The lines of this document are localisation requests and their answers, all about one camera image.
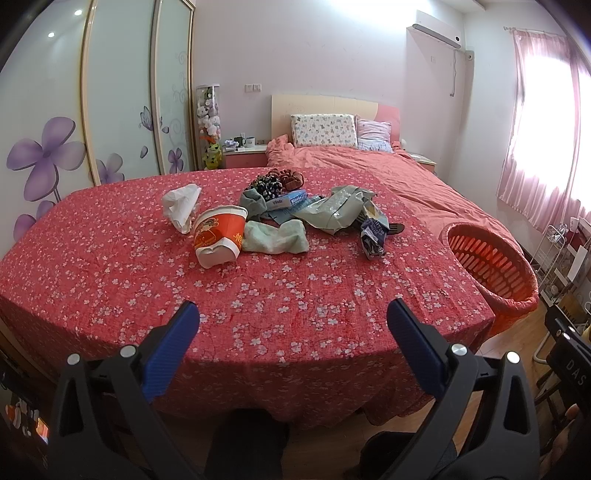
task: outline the orange plastic basket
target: orange plastic basket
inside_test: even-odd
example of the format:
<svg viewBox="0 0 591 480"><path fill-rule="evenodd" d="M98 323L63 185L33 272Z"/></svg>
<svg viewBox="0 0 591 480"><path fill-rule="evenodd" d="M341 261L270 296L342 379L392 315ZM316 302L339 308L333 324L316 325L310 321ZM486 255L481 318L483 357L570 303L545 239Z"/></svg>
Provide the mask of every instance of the orange plastic basket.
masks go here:
<svg viewBox="0 0 591 480"><path fill-rule="evenodd" d="M488 337L507 330L538 306L538 283L525 258L497 234L480 225L456 222L439 235L476 286L496 319Z"/></svg>

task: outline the window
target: window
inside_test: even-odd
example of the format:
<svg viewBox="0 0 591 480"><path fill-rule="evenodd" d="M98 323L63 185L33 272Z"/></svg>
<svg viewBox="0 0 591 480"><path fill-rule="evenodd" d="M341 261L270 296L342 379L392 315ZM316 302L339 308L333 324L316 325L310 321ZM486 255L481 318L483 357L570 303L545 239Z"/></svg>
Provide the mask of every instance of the window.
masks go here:
<svg viewBox="0 0 591 480"><path fill-rule="evenodd" d="M591 77L566 38L513 33L517 98L497 196L543 231L591 210Z"/></svg>

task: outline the headboard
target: headboard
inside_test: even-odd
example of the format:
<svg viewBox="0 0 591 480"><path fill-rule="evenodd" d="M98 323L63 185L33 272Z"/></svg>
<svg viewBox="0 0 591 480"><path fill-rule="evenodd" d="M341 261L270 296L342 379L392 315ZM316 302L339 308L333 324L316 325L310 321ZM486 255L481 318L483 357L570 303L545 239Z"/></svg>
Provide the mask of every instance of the headboard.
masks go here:
<svg viewBox="0 0 591 480"><path fill-rule="evenodd" d="M366 120L390 122L390 141L400 141L400 111L394 106L354 98L325 95L272 95L271 136L289 135L291 138L291 117L294 113L349 113Z"/></svg>

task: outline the towel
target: towel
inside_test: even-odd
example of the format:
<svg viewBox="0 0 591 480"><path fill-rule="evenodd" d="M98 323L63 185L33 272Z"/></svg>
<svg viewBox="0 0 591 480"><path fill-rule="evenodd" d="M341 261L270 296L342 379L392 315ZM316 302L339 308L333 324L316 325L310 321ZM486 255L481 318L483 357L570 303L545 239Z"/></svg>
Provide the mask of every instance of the towel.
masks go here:
<svg viewBox="0 0 591 480"><path fill-rule="evenodd" d="M248 210L247 220L258 220L261 214L267 211L265 199L255 189L244 190L240 195L238 205Z"/></svg>
<svg viewBox="0 0 591 480"><path fill-rule="evenodd" d="M289 220L279 228L259 222L247 222L244 226L242 250L245 252L300 254L309 249L306 229L301 220Z"/></svg>

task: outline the blue gripper pad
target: blue gripper pad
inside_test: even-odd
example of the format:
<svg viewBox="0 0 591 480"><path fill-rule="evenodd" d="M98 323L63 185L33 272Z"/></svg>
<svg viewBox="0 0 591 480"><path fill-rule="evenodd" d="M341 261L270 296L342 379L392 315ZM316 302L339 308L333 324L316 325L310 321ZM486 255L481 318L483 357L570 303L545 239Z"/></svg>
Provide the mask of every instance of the blue gripper pad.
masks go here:
<svg viewBox="0 0 591 480"><path fill-rule="evenodd" d="M447 369L433 349L419 322L400 299L390 302L387 312L388 328L402 350L418 384L427 394L442 398L446 389Z"/></svg>
<svg viewBox="0 0 591 480"><path fill-rule="evenodd" d="M149 403L164 395L184 354L199 331L199 310L184 302L165 327L166 333L144 365L142 392Z"/></svg>

